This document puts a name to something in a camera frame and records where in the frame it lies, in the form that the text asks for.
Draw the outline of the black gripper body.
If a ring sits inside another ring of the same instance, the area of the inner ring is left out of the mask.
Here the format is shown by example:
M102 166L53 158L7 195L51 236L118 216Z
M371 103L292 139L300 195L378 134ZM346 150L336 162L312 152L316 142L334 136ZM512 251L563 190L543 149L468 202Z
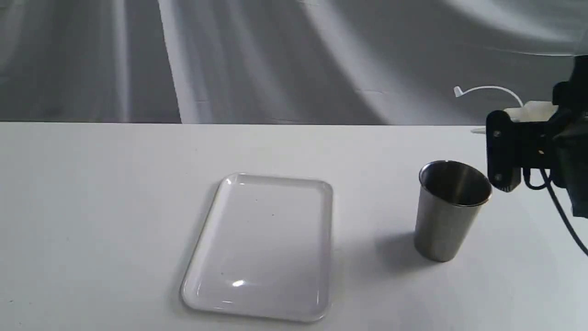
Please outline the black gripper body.
M559 183L571 200L572 214L587 217L587 56L575 57L571 77L553 88L556 111L544 121L523 122L525 158L523 178L533 190Z

